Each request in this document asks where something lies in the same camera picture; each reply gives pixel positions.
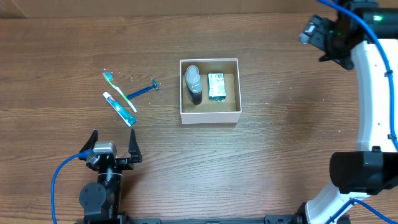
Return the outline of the dark soap pump bottle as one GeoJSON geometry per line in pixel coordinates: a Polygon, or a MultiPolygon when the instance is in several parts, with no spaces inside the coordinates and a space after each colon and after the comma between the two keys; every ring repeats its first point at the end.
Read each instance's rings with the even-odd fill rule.
{"type": "Polygon", "coordinates": [[[202,102],[203,85],[197,66],[190,65],[187,67],[185,72],[185,84],[187,86],[189,99],[194,105],[199,105],[202,102]]]}

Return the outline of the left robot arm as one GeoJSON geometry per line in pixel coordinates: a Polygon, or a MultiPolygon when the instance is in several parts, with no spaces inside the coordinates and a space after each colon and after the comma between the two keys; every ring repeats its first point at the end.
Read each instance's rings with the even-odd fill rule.
{"type": "Polygon", "coordinates": [[[142,162],[142,154],[131,129],[129,157],[118,157],[114,141],[99,141],[94,130],[80,150],[80,160],[87,168],[96,171],[97,181],[85,185],[79,196],[84,209],[83,223],[132,223],[126,212],[120,212],[123,171],[133,170],[134,164],[142,162]]]}

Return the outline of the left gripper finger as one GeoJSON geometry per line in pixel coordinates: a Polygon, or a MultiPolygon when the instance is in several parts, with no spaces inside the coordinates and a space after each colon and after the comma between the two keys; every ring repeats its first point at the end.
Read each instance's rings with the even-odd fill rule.
{"type": "Polygon", "coordinates": [[[94,129],[89,140],[87,140],[85,145],[79,151],[79,153],[81,154],[79,156],[79,160],[86,161],[87,159],[91,159],[93,156],[95,156],[93,148],[97,141],[98,141],[98,131],[94,129]]]}
{"type": "Polygon", "coordinates": [[[142,162],[142,154],[141,154],[141,151],[140,151],[138,143],[137,143],[136,134],[135,134],[134,129],[131,129],[128,153],[130,153],[130,155],[131,155],[130,158],[133,163],[142,162]]]}

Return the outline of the teal toothpaste tube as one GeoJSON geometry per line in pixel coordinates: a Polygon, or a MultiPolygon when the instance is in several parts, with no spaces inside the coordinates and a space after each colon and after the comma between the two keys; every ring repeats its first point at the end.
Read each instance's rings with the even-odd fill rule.
{"type": "Polygon", "coordinates": [[[131,128],[137,122],[137,119],[120,105],[107,91],[103,93],[103,96],[128,127],[131,128]]]}

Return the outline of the green soap bar package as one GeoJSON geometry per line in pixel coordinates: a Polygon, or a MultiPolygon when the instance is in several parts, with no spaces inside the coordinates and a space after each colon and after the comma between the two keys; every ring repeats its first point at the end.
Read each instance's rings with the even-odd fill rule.
{"type": "Polygon", "coordinates": [[[208,74],[209,99],[223,103],[226,99],[226,88],[223,73],[208,74]]]}

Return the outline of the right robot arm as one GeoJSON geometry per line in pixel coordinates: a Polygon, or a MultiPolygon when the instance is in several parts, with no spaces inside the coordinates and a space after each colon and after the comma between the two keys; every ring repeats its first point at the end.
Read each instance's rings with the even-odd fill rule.
{"type": "Polygon", "coordinates": [[[397,185],[397,9],[376,1],[326,1],[332,21],[313,16],[299,36],[358,81],[356,149],[336,152],[330,181],[293,215],[268,215],[282,223],[349,223],[349,209],[397,185]]]}

